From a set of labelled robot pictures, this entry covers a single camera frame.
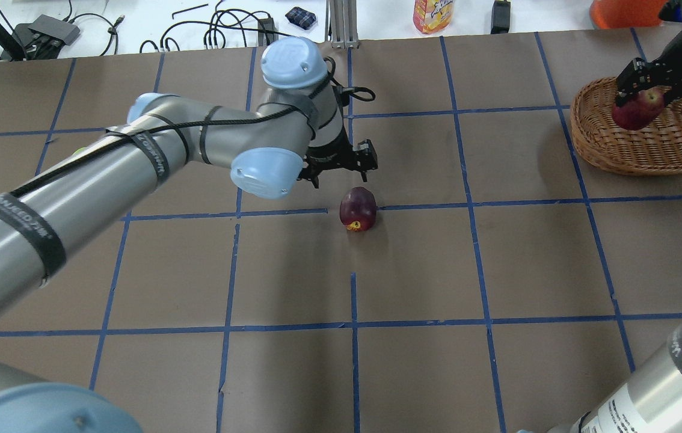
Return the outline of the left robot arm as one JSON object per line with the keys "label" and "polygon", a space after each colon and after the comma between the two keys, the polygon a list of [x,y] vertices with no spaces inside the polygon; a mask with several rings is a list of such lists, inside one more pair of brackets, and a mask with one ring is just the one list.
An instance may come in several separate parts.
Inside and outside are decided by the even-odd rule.
{"label": "left robot arm", "polygon": [[[378,168],[371,141],[350,143],[343,125],[357,90],[332,82],[332,60],[314,42],[281,38],[260,68],[268,89],[254,112],[145,93],[124,125],[0,194],[0,317],[190,162],[228,169],[243,192],[270,200],[298,180],[318,187],[324,171],[366,178]],[[0,432],[140,431],[96,392],[0,363]]]}

